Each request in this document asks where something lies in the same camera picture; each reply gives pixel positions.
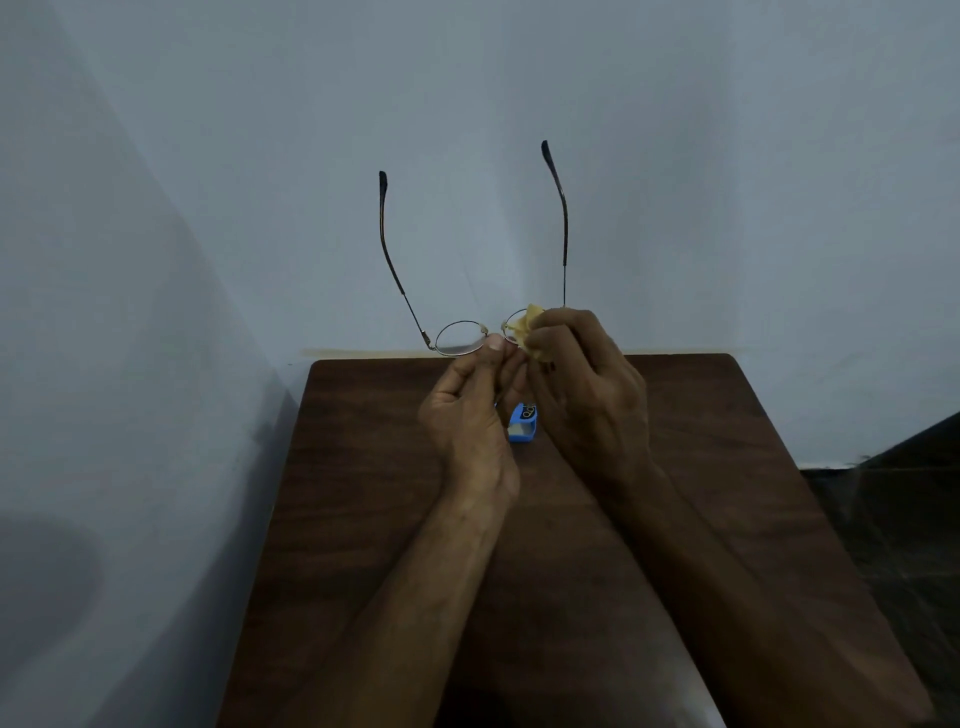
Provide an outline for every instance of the wooden table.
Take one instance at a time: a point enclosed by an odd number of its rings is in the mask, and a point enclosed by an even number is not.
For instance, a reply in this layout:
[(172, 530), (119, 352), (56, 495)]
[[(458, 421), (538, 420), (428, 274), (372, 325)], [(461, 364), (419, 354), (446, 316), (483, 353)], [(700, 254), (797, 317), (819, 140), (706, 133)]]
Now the wooden table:
[[(632, 356), (652, 447), (743, 560), (913, 720), (929, 698), (736, 362)], [(360, 610), (438, 493), (415, 416), (441, 359), (310, 371), (220, 725), (263, 726)], [(541, 432), (450, 677), (441, 725), (708, 726), (669, 616)]]

